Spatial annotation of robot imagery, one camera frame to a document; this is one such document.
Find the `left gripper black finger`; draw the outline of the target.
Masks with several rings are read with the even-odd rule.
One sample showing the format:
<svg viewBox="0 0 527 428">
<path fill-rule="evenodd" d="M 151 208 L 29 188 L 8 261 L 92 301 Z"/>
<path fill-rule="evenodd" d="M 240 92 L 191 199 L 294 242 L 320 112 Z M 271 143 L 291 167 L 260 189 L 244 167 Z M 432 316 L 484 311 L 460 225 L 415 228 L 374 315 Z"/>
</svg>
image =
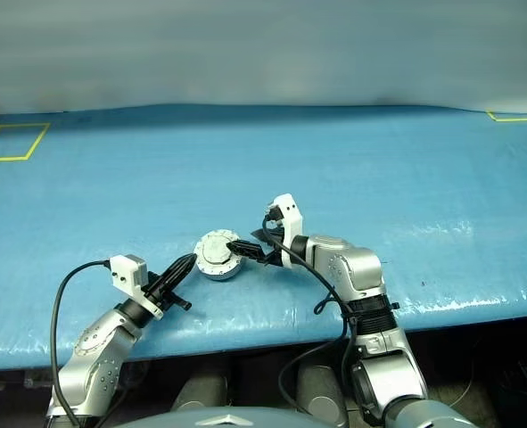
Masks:
<svg viewBox="0 0 527 428">
<path fill-rule="evenodd" d="M 194 253 L 179 257 L 159 276 L 158 285 L 178 285 L 193 270 L 194 265 Z"/>
<path fill-rule="evenodd" d="M 194 261 L 175 261 L 167 270 L 165 292 L 172 292 L 194 269 Z"/>
</svg>

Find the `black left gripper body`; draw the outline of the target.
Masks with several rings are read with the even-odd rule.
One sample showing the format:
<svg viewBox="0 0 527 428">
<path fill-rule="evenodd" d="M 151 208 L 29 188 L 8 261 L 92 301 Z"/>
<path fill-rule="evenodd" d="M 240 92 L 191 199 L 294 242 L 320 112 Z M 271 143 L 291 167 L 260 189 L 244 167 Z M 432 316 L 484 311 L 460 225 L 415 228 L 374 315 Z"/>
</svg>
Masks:
<svg viewBox="0 0 527 428">
<path fill-rule="evenodd" d="M 144 287 L 145 297 L 160 308 L 162 312 L 173 305 L 177 305 L 183 310 L 189 310 L 192 307 L 192 303 L 175 294 L 174 290 L 165 292 L 165 285 L 158 285 L 159 276 L 153 272 L 148 273 L 149 284 Z"/>
</svg>

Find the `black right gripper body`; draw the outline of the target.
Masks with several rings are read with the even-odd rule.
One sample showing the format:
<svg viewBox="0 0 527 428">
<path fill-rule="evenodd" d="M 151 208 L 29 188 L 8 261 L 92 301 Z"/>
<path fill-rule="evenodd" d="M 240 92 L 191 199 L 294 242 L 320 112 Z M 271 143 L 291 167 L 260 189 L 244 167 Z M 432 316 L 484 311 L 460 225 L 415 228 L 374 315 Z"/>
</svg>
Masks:
<svg viewBox="0 0 527 428">
<path fill-rule="evenodd" d="M 271 248 L 271 252 L 267 255 L 266 262 L 281 267 L 283 265 L 285 231 L 279 215 L 267 213 L 262 220 L 261 228 L 272 241 L 271 244 L 267 244 Z"/>
</svg>

